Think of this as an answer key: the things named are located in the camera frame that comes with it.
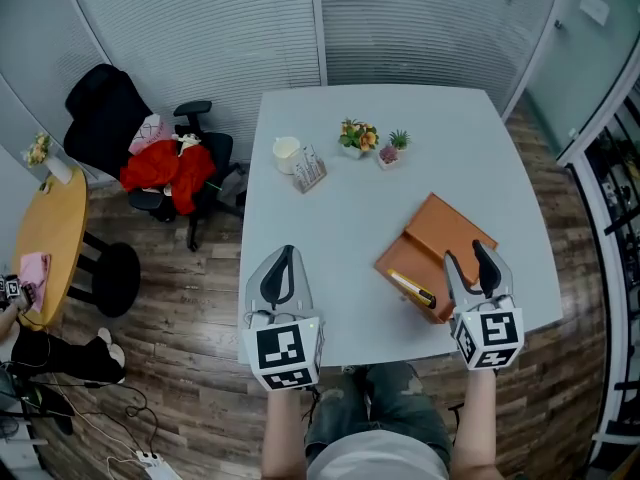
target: power strip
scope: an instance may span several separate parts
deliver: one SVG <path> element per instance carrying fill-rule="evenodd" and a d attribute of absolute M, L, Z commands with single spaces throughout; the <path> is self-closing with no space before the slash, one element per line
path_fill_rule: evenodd
<path fill-rule="evenodd" d="M 182 480 L 182 477 L 157 453 L 151 455 L 150 453 L 137 451 L 136 455 L 138 460 L 146 466 L 145 471 L 151 480 Z"/>

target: round wooden table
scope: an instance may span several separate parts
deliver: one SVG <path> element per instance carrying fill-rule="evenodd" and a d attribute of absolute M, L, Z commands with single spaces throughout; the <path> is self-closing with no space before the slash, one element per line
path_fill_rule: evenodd
<path fill-rule="evenodd" d="M 22 218 L 12 262 L 12 272 L 19 274 L 20 258 L 24 254 L 51 255 L 42 311 L 29 311 L 26 316 L 31 322 L 20 317 L 24 325 L 35 330 L 53 320 L 67 295 L 87 225 L 87 181 L 82 169 L 73 169 L 67 185 L 54 176 L 50 176 L 48 182 L 49 193 L 37 191 Z"/>

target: orange notebook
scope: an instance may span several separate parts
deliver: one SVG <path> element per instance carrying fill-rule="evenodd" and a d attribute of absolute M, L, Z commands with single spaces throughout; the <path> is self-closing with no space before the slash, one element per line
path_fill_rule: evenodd
<path fill-rule="evenodd" d="M 470 285 L 478 281 L 478 262 L 471 243 L 480 240 L 492 249 L 498 243 L 435 194 L 413 216 L 404 232 L 391 244 L 375 264 L 385 276 L 433 323 L 443 324 L 453 313 L 444 273 L 444 254 L 451 251 Z M 393 280 L 387 271 L 394 269 L 423 286 L 436 297 L 430 309 Z"/>

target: wooden floor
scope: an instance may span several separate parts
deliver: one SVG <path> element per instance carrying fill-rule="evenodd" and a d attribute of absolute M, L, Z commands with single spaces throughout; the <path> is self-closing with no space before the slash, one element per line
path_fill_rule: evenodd
<path fill-rule="evenodd" d="M 571 478 L 585 461 L 600 408 L 606 348 L 601 275 L 570 173 L 556 166 L 523 109 L 516 110 L 508 128 L 547 224 L 564 318 L 529 333 L 516 366 L 498 377 L 498 464 L 507 477 L 525 472 L 530 479 Z M 142 263 L 140 295 L 118 320 L 69 299 L 54 332 L 84 343 L 101 325 L 112 330 L 127 354 L 127 384 L 142 390 L 158 414 L 154 448 L 185 480 L 259 478 L 265 394 L 234 359 L 241 224 L 216 215 L 202 229 L 196 254 L 185 247 L 186 224 L 184 219 L 156 222 L 130 208 L 118 190 L 94 192 L 88 230 L 135 247 Z M 447 407 L 463 400 L 466 370 L 461 360 L 453 355 L 414 365 L 453 435 L 455 418 Z M 323 374 L 325 383 L 334 373 Z M 64 390 L 80 411 L 97 406 L 120 421 L 133 401 L 118 387 Z M 134 446 L 104 416 L 87 417 Z M 152 418 L 143 414 L 126 423 L 147 449 Z M 56 478 L 106 478 L 108 456 L 130 458 L 124 446 L 80 418 L 74 427 L 75 434 L 65 437 L 50 422 L 35 423 L 37 434 L 50 442 L 40 450 Z M 135 464 L 111 465 L 115 478 L 146 478 Z"/>

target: red jacket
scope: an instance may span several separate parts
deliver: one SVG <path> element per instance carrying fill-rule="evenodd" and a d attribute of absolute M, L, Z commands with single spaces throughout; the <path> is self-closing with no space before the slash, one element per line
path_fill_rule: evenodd
<path fill-rule="evenodd" d="M 178 157 L 175 140 L 161 140 L 129 158 L 120 169 L 120 183 L 127 192 L 135 188 L 164 187 L 171 183 L 171 198 L 180 215 L 195 210 L 192 196 L 216 172 L 209 151 L 191 146 Z"/>

